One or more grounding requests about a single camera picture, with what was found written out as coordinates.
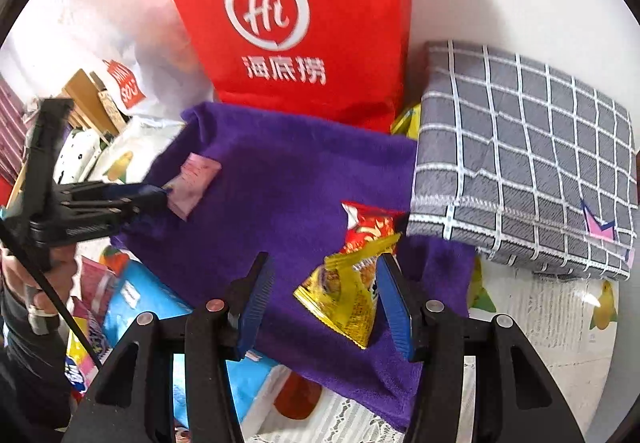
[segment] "human hand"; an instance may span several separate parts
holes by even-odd
[[[74,286],[73,277],[78,272],[78,264],[75,260],[76,245],[62,246],[50,250],[51,270],[45,277],[56,290],[63,303],[69,299],[71,289]],[[6,248],[2,248],[2,273],[4,282],[15,296],[24,302],[24,286],[29,285],[40,288],[33,277],[22,264]],[[39,292],[33,298],[34,305],[47,314],[55,314],[56,308],[44,292]]]

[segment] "person's arm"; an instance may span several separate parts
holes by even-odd
[[[75,246],[52,250],[53,269],[47,279],[63,302],[68,299],[78,269],[74,254]],[[0,307],[9,331],[7,371],[24,416],[37,426],[63,428],[70,418],[71,391],[64,374],[66,345],[57,332],[35,335],[31,331],[22,297],[25,283],[35,286],[22,265],[3,250]],[[46,312],[55,311],[42,292],[35,296],[34,303]]]

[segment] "gray checkered cloth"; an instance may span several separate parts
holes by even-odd
[[[628,279],[638,211],[628,111],[517,54],[428,49],[407,234],[536,272]]]

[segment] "white circular logo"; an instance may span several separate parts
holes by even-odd
[[[297,6],[297,18],[294,23],[290,22],[284,13],[281,0],[249,0],[247,12],[243,19],[248,24],[251,31],[244,28],[236,15],[236,0],[225,0],[226,14],[229,17],[236,31],[240,33],[248,42],[254,46],[266,49],[267,51],[284,51],[291,49],[305,37],[309,28],[309,2],[307,0],[294,0]],[[266,31],[271,30],[271,23],[274,27],[286,29],[291,27],[291,33],[280,43],[274,40],[260,38],[260,24]]]

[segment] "silver bolt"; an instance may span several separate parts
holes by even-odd
[[[153,322],[153,320],[154,320],[153,314],[149,313],[148,311],[145,311],[144,313],[141,313],[140,315],[138,315],[138,318],[136,318],[136,322],[140,326],[146,326],[148,324],[151,324],[151,322]]]
[[[428,300],[425,306],[429,311],[431,311],[431,313],[442,313],[444,311],[444,304],[439,300]]]
[[[498,315],[495,319],[495,323],[501,328],[510,328],[513,326],[513,319],[509,315]]]
[[[212,313],[217,313],[218,311],[222,311],[225,308],[225,301],[219,298],[211,299],[207,302],[207,310]]]

